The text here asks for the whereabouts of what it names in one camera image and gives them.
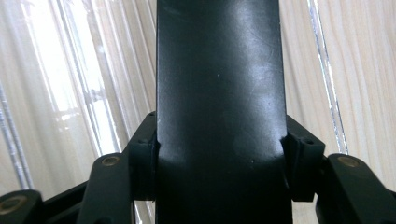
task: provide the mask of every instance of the black rectangular panel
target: black rectangular panel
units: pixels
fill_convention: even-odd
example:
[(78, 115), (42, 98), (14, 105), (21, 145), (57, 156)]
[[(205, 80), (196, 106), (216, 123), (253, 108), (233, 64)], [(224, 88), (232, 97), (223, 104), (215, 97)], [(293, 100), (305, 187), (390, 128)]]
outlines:
[(159, 0), (158, 223), (289, 223), (277, 1)]

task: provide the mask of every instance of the black object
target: black object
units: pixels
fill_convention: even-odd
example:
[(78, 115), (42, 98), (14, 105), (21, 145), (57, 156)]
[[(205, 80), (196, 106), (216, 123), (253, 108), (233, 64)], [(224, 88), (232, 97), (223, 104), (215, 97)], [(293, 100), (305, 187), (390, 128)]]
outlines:
[(90, 180), (45, 202), (0, 198), (1, 224), (115, 224), (134, 200), (163, 223), (291, 223), (318, 194), (320, 223), (396, 223), (394, 192), (287, 118), (277, 1), (158, 3), (158, 114)]

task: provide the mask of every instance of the bolt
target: bolt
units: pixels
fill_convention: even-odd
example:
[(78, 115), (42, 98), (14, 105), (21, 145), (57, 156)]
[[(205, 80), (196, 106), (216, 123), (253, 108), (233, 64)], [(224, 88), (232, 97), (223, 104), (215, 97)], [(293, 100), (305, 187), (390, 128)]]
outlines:
[(359, 166), (359, 162), (350, 158), (350, 157), (338, 157), (337, 160), (339, 160), (341, 163), (343, 163), (345, 166), (349, 166), (349, 167), (357, 167)]
[(18, 210), (27, 202), (27, 197), (17, 195), (0, 203), (0, 215), (6, 215)]
[(112, 165), (117, 164), (117, 162), (119, 162), (119, 160), (120, 160), (120, 157), (115, 157), (115, 156), (113, 156), (113, 157), (106, 157), (106, 158), (104, 158), (104, 159), (102, 160), (102, 164), (103, 164), (104, 166), (112, 166)]

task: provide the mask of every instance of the wooden surface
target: wooden surface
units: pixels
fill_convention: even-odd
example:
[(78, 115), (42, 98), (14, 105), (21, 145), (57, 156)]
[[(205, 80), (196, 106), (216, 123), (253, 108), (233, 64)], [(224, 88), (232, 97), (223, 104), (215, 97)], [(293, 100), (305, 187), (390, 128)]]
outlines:
[[(107, 6), (121, 1), (103, 2)], [(119, 5), (112, 6), (114, 15), (111, 18), (124, 13), (120, 11)], [(126, 99), (134, 91), (126, 86), (120, 89), (120, 95), (125, 97), (122, 100), (126, 102), (126, 107), (143, 114), (155, 103), (155, 16), (150, 14), (150, 11), (155, 12), (155, 1), (147, 4), (137, 0), (126, 6), (126, 18), (131, 30), (124, 29), (122, 21), (116, 19), (107, 28), (112, 26), (111, 29), (120, 30), (120, 35), (130, 34), (133, 38), (127, 40), (129, 37), (121, 36), (116, 38), (117, 42), (110, 39), (110, 34), (106, 35), (106, 41), (109, 47), (111, 43), (118, 45), (122, 41), (125, 41), (125, 46), (134, 46), (131, 51), (122, 51), (126, 52), (122, 56), (125, 58), (117, 62), (133, 62), (127, 67), (139, 76), (129, 77), (129, 81), (134, 83), (134, 90), (145, 91), (142, 97), (146, 99), (137, 99), (138, 102), (128, 106)], [(288, 114), (325, 142), (326, 154), (335, 153), (338, 148), (307, 2), (281, 0), (280, 8)], [(389, 189), (396, 189), (396, 115), (393, 112), (396, 109), (395, 10), (396, 2), (393, 0), (319, 1), (319, 13), (350, 155), (366, 161)], [(33, 85), (37, 82), (37, 78), (32, 75), (35, 74), (32, 72), (35, 71), (32, 70), (35, 69), (35, 54), (26, 53), (26, 50), (33, 49), (25, 48), (24, 56), (21, 54), (22, 46), (16, 44), (18, 39), (12, 37), (15, 31), (7, 27), (7, 21), (4, 21), (9, 15), (5, 16), (4, 10), (0, 10), (0, 13), (3, 13), (0, 17), (0, 36), (2, 43), (5, 43), (0, 46), (0, 67), (3, 68), (0, 78), (5, 85), (7, 98), (12, 103), (17, 129), (25, 133), (21, 134), (21, 141), (35, 185), (48, 198), (88, 177), (94, 155), (91, 149), (87, 151), (86, 148), (91, 148), (92, 143), (87, 142), (89, 134), (87, 127), (82, 125), (84, 121), (81, 117), (65, 124), (79, 130), (73, 132), (57, 133), (59, 127), (48, 122), (48, 118), (52, 117), (49, 103), (44, 102), (45, 94), (38, 94), (34, 88), (41, 84)], [(121, 55), (116, 46), (113, 50), (107, 56)], [(122, 82), (122, 76), (127, 75), (118, 76), (118, 82)], [(144, 88), (139, 87), (138, 83), (145, 83)], [(32, 95), (36, 95), (33, 101), (29, 98)], [(109, 95), (111, 104), (111, 101), (117, 101), (116, 96)], [(133, 125), (124, 129), (132, 131), (138, 119), (130, 120)], [(0, 194), (4, 194), (18, 188), (4, 139), (0, 139), (0, 158)], [(294, 203), (294, 222), (318, 223), (314, 206), (313, 203)]]

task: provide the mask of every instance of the black panel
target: black panel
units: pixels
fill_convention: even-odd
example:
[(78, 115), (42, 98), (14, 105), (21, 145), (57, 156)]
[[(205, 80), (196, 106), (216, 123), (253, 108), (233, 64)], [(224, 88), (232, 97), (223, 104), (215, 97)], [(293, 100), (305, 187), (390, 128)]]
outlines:
[(158, 2), (158, 223), (288, 223), (277, 1)]

